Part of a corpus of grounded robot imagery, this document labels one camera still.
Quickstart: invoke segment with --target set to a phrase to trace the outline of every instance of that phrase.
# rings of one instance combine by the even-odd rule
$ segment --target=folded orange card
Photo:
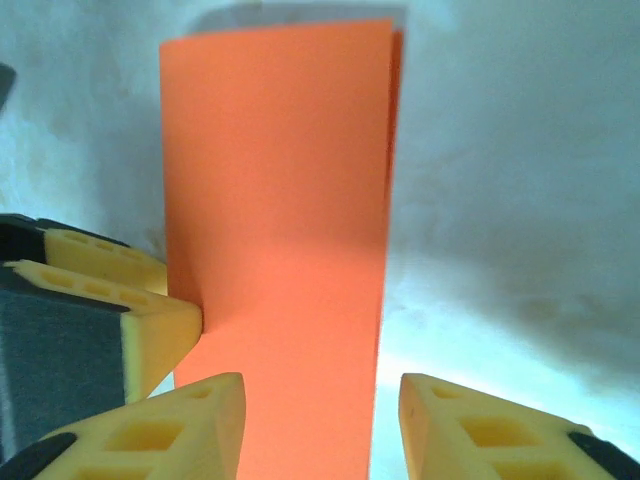
[[[238,478],[367,478],[401,37],[390,20],[160,49],[178,386],[242,372]]]

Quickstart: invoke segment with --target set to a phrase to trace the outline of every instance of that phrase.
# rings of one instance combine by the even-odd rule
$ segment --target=orange card
[[[243,373],[240,480],[367,478],[400,42],[375,20],[161,46],[169,291],[205,313],[176,384]]]

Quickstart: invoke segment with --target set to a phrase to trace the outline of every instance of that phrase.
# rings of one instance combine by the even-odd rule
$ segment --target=yellow plastic part
[[[242,375],[224,373],[51,432],[78,439],[35,480],[232,480],[244,423]]]
[[[582,425],[422,374],[405,374],[400,427],[411,480],[611,480],[566,436]]]
[[[140,250],[60,229],[45,230],[44,245],[53,267],[167,294],[167,266]]]
[[[120,316],[127,403],[148,397],[202,333],[202,311],[192,303],[30,260],[5,265],[37,287],[130,309]]]

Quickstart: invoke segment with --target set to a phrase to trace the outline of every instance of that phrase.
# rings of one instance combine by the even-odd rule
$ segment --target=black foam
[[[22,215],[0,215],[0,262],[33,260],[47,263],[44,232]]]
[[[6,458],[52,430],[124,405],[120,315],[127,310],[40,289],[0,268]]]
[[[78,439],[70,432],[40,440],[0,467],[2,480],[33,480]]]
[[[640,463],[613,443],[580,432],[570,432],[568,436],[615,480],[640,480]]]
[[[15,80],[16,71],[10,66],[0,63],[0,111],[9,98],[9,92],[11,92]]]

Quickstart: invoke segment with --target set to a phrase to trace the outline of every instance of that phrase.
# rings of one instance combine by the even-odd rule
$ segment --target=plastic hole
[[[97,283],[85,284],[84,291],[92,295],[100,295],[101,297],[108,297],[111,295],[111,289],[98,285]]]
[[[460,424],[478,447],[526,447],[539,445],[520,423],[509,418],[465,418]]]
[[[496,463],[493,468],[502,480],[578,480],[560,463]]]
[[[438,386],[431,387],[431,391],[438,398],[451,399],[451,398],[460,398],[462,396],[458,392],[454,392],[453,390],[449,390],[447,388],[442,388]]]
[[[62,273],[42,271],[40,274],[42,279],[51,285],[56,285],[63,288],[73,288],[73,278],[64,275]]]
[[[73,240],[74,242],[89,243],[89,239],[78,232],[65,232],[64,236],[69,240]]]
[[[202,398],[207,398],[210,394],[211,394],[211,389],[210,388],[205,388],[203,390],[196,390],[195,392],[190,393],[189,397],[190,398],[202,399]]]
[[[114,246],[107,242],[96,242],[96,247],[106,250],[107,252],[113,252],[115,250]]]
[[[175,422],[136,421],[122,428],[107,443],[111,452],[165,451],[180,435],[183,425]]]
[[[138,261],[142,260],[142,255],[136,252],[132,252],[131,250],[121,250],[120,253],[122,254],[123,257],[127,257],[132,260],[138,260]]]
[[[73,480],[145,480],[151,468],[83,468]]]
[[[147,297],[132,292],[120,292],[120,300],[126,303],[133,303],[135,305],[149,304],[149,299],[147,299]]]

